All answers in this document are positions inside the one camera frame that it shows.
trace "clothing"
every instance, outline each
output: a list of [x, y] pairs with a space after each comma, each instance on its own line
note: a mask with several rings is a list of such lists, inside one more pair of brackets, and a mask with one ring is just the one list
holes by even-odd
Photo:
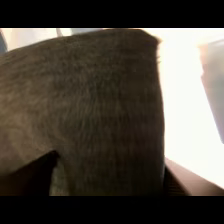
[[161, 194], [157, 44], [110, 29], [0, 56], [0, 175], [55, 152], [53, 195]]

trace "brown fabric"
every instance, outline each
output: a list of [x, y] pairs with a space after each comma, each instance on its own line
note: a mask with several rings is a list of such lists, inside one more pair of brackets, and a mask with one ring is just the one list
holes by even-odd
[[160, 194], [156, 50], [143, 31], [113, 29], [0, 56], [0, 175], [55, 150], [70, 195]]

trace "textured fabric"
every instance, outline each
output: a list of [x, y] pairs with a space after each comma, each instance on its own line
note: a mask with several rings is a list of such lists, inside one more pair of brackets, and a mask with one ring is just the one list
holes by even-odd
[[69, 195], [160, 194], [156, 50], [143, 31], [112, 29], [0, 56], [0, 175], [55, 150]]

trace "dark brown cloth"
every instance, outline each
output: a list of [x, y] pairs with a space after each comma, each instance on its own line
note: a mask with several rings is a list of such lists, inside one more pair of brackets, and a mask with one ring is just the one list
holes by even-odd
[[50, 195], [160, 194], [157, 44], [111, 29], [0, 56], [0, 175], [55, 151]]

